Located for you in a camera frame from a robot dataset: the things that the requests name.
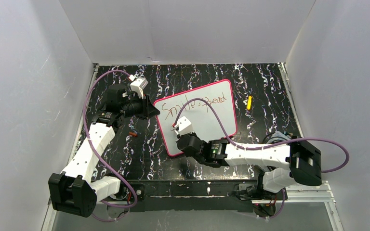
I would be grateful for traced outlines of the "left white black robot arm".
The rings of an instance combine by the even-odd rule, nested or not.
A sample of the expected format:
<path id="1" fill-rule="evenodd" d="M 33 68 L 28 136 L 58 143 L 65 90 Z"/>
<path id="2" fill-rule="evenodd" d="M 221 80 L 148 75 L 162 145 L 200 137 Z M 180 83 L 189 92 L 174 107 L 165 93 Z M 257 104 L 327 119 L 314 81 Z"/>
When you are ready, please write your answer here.
<path id="1" fill-rule="evenodd" d="M 88 135 L 61 173 L 48 180 L 53 209 L 89 217 L 96 204 L 120 191 L 121 179 L 104 176 L 92 182 L 99 158 L 128 117 L 148 120 L 160 114 L 148 95 L 145 83 L 131 83 L 129 88 L 116 84 L 106 90 L 105 100 L 91 120 Z"/>

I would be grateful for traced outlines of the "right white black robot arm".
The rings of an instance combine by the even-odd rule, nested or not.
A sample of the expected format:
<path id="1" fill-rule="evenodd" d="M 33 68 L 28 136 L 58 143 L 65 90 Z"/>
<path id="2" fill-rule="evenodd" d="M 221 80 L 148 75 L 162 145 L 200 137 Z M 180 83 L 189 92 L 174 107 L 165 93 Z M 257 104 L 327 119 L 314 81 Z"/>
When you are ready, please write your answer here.
<path id="1" fill-rule="evenodd" d="M 194 133 L 178 137 L 177 148 L 187 157 L 210 167 L 255 165 L 273 167 L 265 172 L 258 188 L 270 193 L 293 185 L 322 184 L 321 152 L 302 138 L 274 144 L 246 144 L 225 139 L 203 141 Z"/>

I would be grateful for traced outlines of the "pink framed whiteboard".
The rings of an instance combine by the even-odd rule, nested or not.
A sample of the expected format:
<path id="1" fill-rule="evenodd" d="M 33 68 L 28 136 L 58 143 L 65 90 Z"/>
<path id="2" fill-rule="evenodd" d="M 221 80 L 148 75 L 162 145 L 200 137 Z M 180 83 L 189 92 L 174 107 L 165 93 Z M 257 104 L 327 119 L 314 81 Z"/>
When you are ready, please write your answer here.
<path id="1" fill-rule="evenodd" d="M 160 111 L 157 122 L 169 156 L 177 156 L 182 153 L 175 142 L 177 137 L 173 131 L 173 124 L 180 109 L 194 98 L 201 98 L 213 107 L 229 136 L 235 135 L 238 131 L 233 89 L 231 81 L 228 79 L 158 99 L 154 102 L 154 106 Z M 180 116 L 185 116 L 190 120 L 195 133 L 204 141 L 224 137 L 213 112 L 202 101 L 192 101 L 186 105 Z"/>

